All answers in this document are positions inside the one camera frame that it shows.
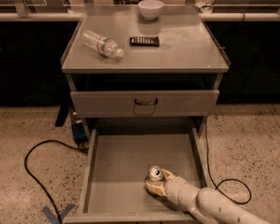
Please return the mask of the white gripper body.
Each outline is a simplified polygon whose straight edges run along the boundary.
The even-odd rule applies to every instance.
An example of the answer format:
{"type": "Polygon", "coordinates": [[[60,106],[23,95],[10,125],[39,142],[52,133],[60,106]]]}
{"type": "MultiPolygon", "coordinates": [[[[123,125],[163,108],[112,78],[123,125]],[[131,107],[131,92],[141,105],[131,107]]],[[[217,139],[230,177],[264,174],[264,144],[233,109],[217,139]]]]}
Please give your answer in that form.
{"type": "Polygon", "coordinates": [[[190,210],[195,206],[199,188],[191,185],[180,176],[174,176],[165,183],[165,195],[167,199],[182,208],[190,210]]]}

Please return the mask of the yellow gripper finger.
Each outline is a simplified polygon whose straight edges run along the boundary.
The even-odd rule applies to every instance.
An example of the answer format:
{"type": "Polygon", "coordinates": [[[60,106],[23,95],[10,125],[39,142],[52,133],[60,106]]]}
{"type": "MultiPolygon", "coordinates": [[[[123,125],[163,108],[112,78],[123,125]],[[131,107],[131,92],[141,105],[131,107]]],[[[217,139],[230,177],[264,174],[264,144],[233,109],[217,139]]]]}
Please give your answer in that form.
{"type": "Polygon", "coordinates": [[[175,177],[175,175],[168,170],[162,169],[161,171],[165,181],[169,181],[170,179],[175,177]]]}
{"type": "Polygon", "coordinates": [[[147,190],[155,195],[161,196],[161,197],[166,197],[167,194],[165,192],[165,185],[163,182],[146,182],[147,190]]]}

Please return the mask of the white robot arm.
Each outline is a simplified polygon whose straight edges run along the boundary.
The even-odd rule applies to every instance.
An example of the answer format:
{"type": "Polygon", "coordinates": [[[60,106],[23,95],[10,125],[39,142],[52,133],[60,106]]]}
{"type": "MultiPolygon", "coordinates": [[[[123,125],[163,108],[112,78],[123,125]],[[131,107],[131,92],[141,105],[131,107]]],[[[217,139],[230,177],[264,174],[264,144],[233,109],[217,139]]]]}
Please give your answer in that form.
{"type": "Polygon", "coordinates": [[[202,224],[270,224],[233,203],[213,188],[197,188],[186,179],[152,166],[146,177],[149,192],[187,209],[202,224]]]}

